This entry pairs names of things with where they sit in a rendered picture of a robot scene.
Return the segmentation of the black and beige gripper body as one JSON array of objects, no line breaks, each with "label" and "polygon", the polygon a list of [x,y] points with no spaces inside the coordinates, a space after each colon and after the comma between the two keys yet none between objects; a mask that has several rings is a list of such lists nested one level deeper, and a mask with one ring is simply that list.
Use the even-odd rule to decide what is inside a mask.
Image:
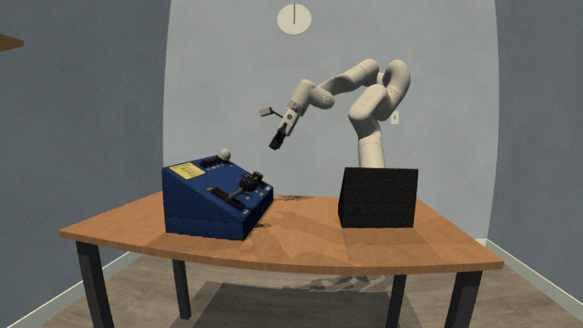
[{"label": "black and beige gripper body", "polygon": [[284,129],[284,131],[282,133],[285,133],[286,137],[289,137],[292,133],[293,128],[297,124],[298,118],[300,116],[303,116],[303,115],[297,113],[296,111],[290,109],[289,107],[286,107],[286,108],[288,110],[285,113],[283,119],[280,122],[280,125],[277,128],[277,132],[282,127],[282,125],[284,125],[284,123],[287,123],[286,129]]}]

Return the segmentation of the blue control console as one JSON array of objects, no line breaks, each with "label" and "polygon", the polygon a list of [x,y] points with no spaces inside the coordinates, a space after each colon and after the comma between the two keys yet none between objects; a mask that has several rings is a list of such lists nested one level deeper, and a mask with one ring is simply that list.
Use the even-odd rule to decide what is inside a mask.
[{"label": "blue control console", "polygon": [[244,240],[272,203],[261,173],[229,161],[227,149],[217,156],[161,169],[166,232]]}]

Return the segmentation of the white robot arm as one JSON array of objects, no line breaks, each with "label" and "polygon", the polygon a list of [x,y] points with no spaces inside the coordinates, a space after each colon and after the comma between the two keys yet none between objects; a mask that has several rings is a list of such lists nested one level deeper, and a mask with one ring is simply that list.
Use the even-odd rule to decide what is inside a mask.
[{"label": "white robot arm", "polygon": [[410,71],[402,60],[392,61],[384,73],[379,73],[378,63],[366,59],[318,87],[303,79],[287,107],[301,115],[304,115],[309,104],[328,110],[334,105],[334,95],[354,91],[362,85],[368,88],[348,112],[348,118],[359,138],[359,167],[386,168],[378,121],[386,121],[393,114],[409,89]]}]

